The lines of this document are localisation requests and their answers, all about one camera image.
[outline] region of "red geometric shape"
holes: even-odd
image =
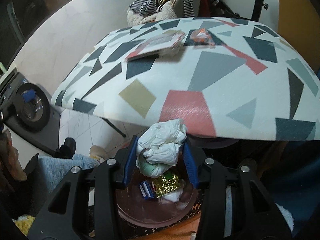
[[[188,133],[216,137],[211,114],[202,92],[170,90],[162,106],[159,122],[181,118]]]
[[[230,50],[233,54],[235,54],[237,57],[244,58],[247,60],[245,63],[256,75],[258,75],[260,72],[267,69],[267,66],[259,62],[258,60],[254,59],[253,57],[250,57],[247,54],[244,54],[243,52],[236,50],[232,47],[229,47],[228,45],[224,45],[225,48]]]
[[[220,22],[222,22],[222,23],[224,23],[224,24],[227,24],[227,25],[229,25],[229,26],[231,26],[231,27],[239,26],[238,24],[235,24],[235,23],[230,23],[230,22],[226,22],[226,21],[218,20],[218,19],[215,19],[215,20],[220,21]]]

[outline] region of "table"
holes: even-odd
[[[209,31],[215,48],[189,38],[199,28]],[[124,60],[168,30],[186,33],[178,54]],[[201,136],[318,140],[319,87],[307,62],[267,26],[195,17],[109,33],[73,68],[52,103],[143,126],[182,118],[188,133]]]

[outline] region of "table leg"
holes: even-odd
[[[127,135],[123,132],[121,132],[117,127],[114,126],[113,123],[111,123],[108,119],[103,118],[103,120],[110,125],[117,133],[119,133],[123,138],[127,137]]]

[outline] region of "gold foil wrapper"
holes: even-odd
[[[179,178],[171,171],[166,171],[163,175],[156,179],[152,179],[153,184],[156,186],[157,198],[162,197],[173,190],[180,187]]]

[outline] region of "tile floor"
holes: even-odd
[[[123,144],[133,135],[142,135],[148,127],[110,120],[127,137],[123,138],[100,117],[65,109],[60,117],[59,147],[65,138],[76,140],[76,153],[88,156],[92,145],[103,147],[114,157]]]

